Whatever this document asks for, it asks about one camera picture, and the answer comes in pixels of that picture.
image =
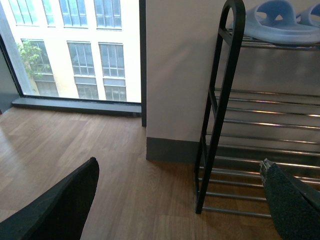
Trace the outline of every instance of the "white wall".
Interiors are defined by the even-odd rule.
[[[247,10],[263,2],[244,0]],[[291,1],[296,12],[317,2]],[[147,137],[199,140],[224,3],[146,1]],[[317,95],[319,55],[243,48],[233,88]]]

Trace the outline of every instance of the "chrome rod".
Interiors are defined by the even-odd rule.
[[[300,106],[300,107],[309,107],[309,108],[319,108],[320,104],[315,103],[302,103],[302,102],[291,102],[291,101],[271,101],[271,100],[260,100],[260,99],[244,99],[244,98],[235,98],[230,97],[229,101],[231,102],[241,102],[241,103],[255,103],[255,104],[273,104],[273,105],[286,105],[286,106]]]
[[[237,108],[237,107],[227,107],[226,110],[230,111],[230,112],[241,112],[241,113],[251,113],[251,114],[273,114],[273,115],[294,115],[294,116],[300,116],[300,117],[320,117],[319,114],[307,114],[307,113],[298,113],[298,112],[266,111],[266,110]]]
[[[253,163],[253,164],[260,164],[261,163],[261,160],[253,160],[253,159],[237,158],[237,157],[226,157],[226,156],[216,156],[214,159],[219,159],[219,160],[224,160],[224,161],[230,160],[230,161],[235,161],[235,162],[244,162],[244,163]],[[297,167],[297,168],[304,168],[304,169],[320,170],[320,166],[287,163],[287,162],[277,162],[276,164],[280,165],[280,166],[286,166],[286,167]]]
[[[320,152],[315,151],[300,151],[300,150],[290,150],[290,149],[279,149],[279,148],[268,148],[262,146],[244,146],[244,145],[232,145],[232,144],[219,144],[219,147],[224,148],[237,148],[241,150],[254,150],[254,151],[263,151],[269,153],[285,153],[285,154],[296,154],[296,155],[305,155],[305,156],[315,156],[320,157]]]
[[[221,175],[230,175],[230,176],[239,176],[239,177],[248,177],[248,178],[260,178],[259,172],[252,172],[252,171],[241,171],[241,170],[229,170],[229,169],[222,169],[222,168],[213,168],[211,171],[212,174],[221,174]],[[304,177],[304,176],[294,176],[295,178],[301,180],[304,183],[320,185],[319,178],[313,177]]]
[[[234,186],[240,186],[240,187],[263,188],[262,184],[253,184],[253,183],[238,182],[238,181],[210,179],[209,182],[212,184],[226,184],[226,185],[234,185]]]
[[[235,119],[225,119],[224,122],[229,123],[229,124],[246,124],[246,125],[258,125],[258,126],[264,126],[264,127],[277,127],[277,128],[286,128],[286,129],[304,129],[304,130],[320,131],[320,127],[318,127],[318,126],[305,126],[305,125],[296,125],[296,124],[258,122],[258,121],[244,121],[244,120],[235,120]]]
[[[221,197],[221,198],[231,198],[231,199],[241,199],[241,200],[253,200],[253,201],[261,201],[261,202],[267,201],[267,199],[265,197],[244,196],[244,195],[236,195],[236,194],[228,194],[228,193],[220,193],[220,192],[211,192],[211,191],[207,191],[206,195],[211,196],[211,197]]]
[[[231,134],[221,134],[221,137],[225,138],[235,138],[235,139],[250,139],[250,140],[261,140],[261,141],[272,141],[272,142],[284,142],[284,143],[294,143],[294,144],[310,144],[310,145],[320,145],[319,142],[314,141],[300,141],[300,140],[289,140],[289,139],[278,139],[271,137],[257,137],[257,136],[243,136],[243,135],[231,135]]]
[[[216,88],[215,91],[220,92],[221,88]],[[310,94],[297,94],[297,93],[287,93],[287,92],[268,92],[268,91],[250,91],[250,90],[239,90],[232,89],[231,93],[240,94],[258,94],[258,95],[278,95],[278,96],[291,96],[291,97],[303,97],[303,98],[316,98],[320,100],[320,95],[310,95]]]
[[[260,218],[271,218],[270,214],[251,212],[251,211],[240,211],[240,210],[232,210],[232,209],[224,209],[224,208],[208,207],[208,206],[203,206],[202,209],[211,211],[211,212],[218,212],[218,213],[237,214],[237,215],[260,217]]]

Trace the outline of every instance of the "black metal frame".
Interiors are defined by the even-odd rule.
[[[226,29],[226,22],[227,22],[230,9],[233,12],[232,34],[228,32]],[[208,184],[211,176],[211,171],[214,165],[214,160],[215,160],[218,143],[221,135],[221,130],[222,130],[224,119],[225,119],[230,91],[231,91],[231,87],[232,87],[232,83],[233,83],[233,79],[234,79],[234,75],[237,67],[240,48],[242,45],[242,39],[244,35],[244,30],[245,30],[245,21],[246,21],[246,9],[243,1],[227,0],[223,6],[221,17],[220,17],[209,90],[208,90],[204,118],[203,118],[202,131],[201,131],[197,157],[196,157],[195,166],[194,166],[195,187],[196,187],[196,208],[195,208],[196,214],[200,214],[202,212],[202,208],[204,205],[206,192],[207,192],[207,188],[208,188]],[[223,40],[229,45],[229,52],[228,52],[226,66],[225,66],[220,97],[219,97],[219,101],[217,102],[217,99],[215,96],[215,85],[216,85]],[[213,110],[215,121],[214,121],[211,139],[210,139],[210,145],[207,150],[206,135],[207,135],[207,128],[208,128],[211,109]],[[204,155],[204,175],[200,185],[199,170],[200,170],[200,162],[202,159],[202,155]]]

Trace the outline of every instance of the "floor-to-ceiling window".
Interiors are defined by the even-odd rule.
[[[24,66],[17,76],[25,96],[141,102],[138,0],[0,3]]]

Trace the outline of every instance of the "window sill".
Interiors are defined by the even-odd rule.
[[[141,117],[140,104],[91,102],[81,100],[40,99],[21,97],[12,102],[14,107],[52,111]]]
[[[102,30],[102,31],[114,31],[114,32],[122,32],[122,28],[111,28],[111,27],[97,27],[97,30]]]

